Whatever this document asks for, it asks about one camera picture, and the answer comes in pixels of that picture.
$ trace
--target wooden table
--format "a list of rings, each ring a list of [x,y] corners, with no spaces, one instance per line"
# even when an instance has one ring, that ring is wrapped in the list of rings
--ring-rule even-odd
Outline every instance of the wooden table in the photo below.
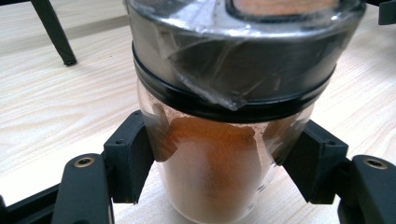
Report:
[[[121,1],[53,0],[78,64],[63,66],[29,3],[0,7],[0,193],[12,204],[60,182],[77,155],[138,109],[131,32]],[[396,26],[368,7],[312,119],[368,154],[396,163]],[[283,168],[240,223],[337,223],[333,205],[305,203]],[[167,201],[156,165],[138,205],[117,223],[190,223]]]

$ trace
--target metal screw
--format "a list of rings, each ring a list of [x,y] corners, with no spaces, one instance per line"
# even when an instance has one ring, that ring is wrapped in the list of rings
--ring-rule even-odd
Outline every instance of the metal screw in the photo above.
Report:
[[[93,164],[94,161],[95,161],[95,159],[92,157],[84,157],[84,158],[77,160],[75,162],[75,166],[77,168],[87,167],[87,166]]]
[[[364,163],[366,163],[366,165],[371,166],[375,169],[379,169],[379,170],[388,169],[388,166],[384,162],[376,160],[376,159],[367,158],[367,159],[364,159]]]

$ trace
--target chair leg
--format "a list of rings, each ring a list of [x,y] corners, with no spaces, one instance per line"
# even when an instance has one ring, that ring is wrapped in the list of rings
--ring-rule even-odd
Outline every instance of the chair leg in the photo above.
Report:
[[[53,10],[49,0],[31,0],[38,17],[44,25],[44,28],[49,35],[52,44],[58,51],[64,64],[71,66],[77,63],[76,57],[73,54],[73,50],[70,48],[69,42],[64,29],[59,23],[58,17]]]

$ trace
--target black bracket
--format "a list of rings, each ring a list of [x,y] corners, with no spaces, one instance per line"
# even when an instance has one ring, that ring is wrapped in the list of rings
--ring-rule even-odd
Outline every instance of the black bracket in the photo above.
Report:
[[[142,112],[135,111],[105,143],[113,203],[138,203],[154,163]]]
[[[310,120],[283,166],[304,199],[341,198],[342,224],[396,223],[396,167],[379,158],[346,158],[347,145]]]
[[[113,223],[105,161],[86,154],[69,161],[56,198],[51,223]]]
[[[366,3],[379,7],[378,25],[396,23],[396,0],[366,0]]]

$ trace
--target black plastic part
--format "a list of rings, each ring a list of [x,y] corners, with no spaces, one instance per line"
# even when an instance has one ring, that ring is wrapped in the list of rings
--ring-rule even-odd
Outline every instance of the black plastic part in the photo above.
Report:
[[[142,113],[135,111],[105,143],[104,156],[113,171],[113,203],[138,203],[154,163]]]
[[[59,185],[45,189],[0,212],[0,223],[50,223]]]
[[[378,24],[391,25],[396,23],[396,0],[379,5]]]
[[[309,120],[283,167],[307,202],[331,204],[334,171],[346,154],[347,144]]]
[[[350,207],[341,200],[337,212],[340,224],[364,224],[363,213],[359,207]]]
[[[18,3],[23,3],[23,2],[30,2],[30,0],[1,0],[0,1],[0,6],[18,4]]]
[[[38,17],[46,29],[53,46],[58,51],[64,64],[71,66],[77,63],[73,50],[70,48],[64,29],[53,10],[49,0],[31,0]]]
[[[161,102],[199,118],[232,123],[265,122],[294,115],[312,105],[330,82],[330,77],[328,77],[314,90],[282,100],[248,102],[238,110],[232,111],[220,105],[210,104],[192,92],[178,89],[159,79],[150,73],[136,55],[134,65],[142,84]]]
[[[379,158],[353,158],[349,177],[364,223],[396,223],[396,167]]]
[[[53,211],[54,224],[113,223],[112,203],[101,155],[75,157],[64,167]]]

